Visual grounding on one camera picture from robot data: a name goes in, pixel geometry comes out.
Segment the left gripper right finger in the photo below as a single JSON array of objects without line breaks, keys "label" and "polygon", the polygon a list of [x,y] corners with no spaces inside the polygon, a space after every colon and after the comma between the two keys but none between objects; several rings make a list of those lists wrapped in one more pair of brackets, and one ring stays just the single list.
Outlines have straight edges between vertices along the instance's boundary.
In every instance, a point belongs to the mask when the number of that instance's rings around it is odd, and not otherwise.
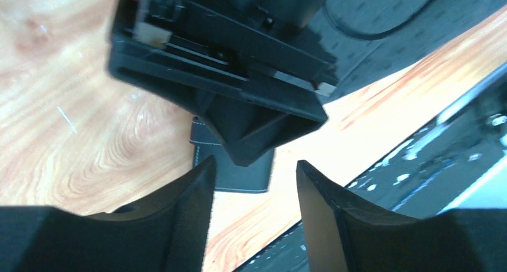
[{"label": "left gripper right finger", "polygon": [[417,219],[296,169],[311,271],[505,271],[506,210],[451,209]]}]

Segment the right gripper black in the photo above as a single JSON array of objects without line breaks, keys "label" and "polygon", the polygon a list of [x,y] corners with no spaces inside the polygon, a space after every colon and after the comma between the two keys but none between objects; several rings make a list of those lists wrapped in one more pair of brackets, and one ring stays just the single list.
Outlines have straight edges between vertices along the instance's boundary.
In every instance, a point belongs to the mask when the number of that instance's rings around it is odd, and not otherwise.
[{"label": "right gripper black", "polygon": [[319,129],[336,58],[308,24],[325,0],[118,0],[109,73],[197,116],[233,162]]}]

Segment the black leather card holder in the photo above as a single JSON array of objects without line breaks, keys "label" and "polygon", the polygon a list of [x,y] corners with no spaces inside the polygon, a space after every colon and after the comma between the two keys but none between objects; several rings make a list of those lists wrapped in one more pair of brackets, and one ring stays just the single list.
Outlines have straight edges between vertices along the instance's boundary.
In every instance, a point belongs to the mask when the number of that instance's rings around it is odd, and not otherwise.
[{"label": "black leather card holder", "polygon": [[211,155],[215,157],[216,191],[250,194],[268,191],[275,156],[273,149],[247,167],[237,166],[230,160],[217,138],[197,117],[192,119],[190,143],[194,145],[194,167]]}]

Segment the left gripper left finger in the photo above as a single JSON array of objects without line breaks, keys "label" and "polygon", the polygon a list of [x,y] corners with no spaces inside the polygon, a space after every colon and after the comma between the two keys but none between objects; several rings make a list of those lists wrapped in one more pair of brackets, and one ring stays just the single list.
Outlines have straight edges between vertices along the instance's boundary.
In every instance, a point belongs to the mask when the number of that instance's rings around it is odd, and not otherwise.
[{"label": "left gripper left finger", "polygon": [[112,213],[1,207],[2,271],[200,271],[216,161]]}]

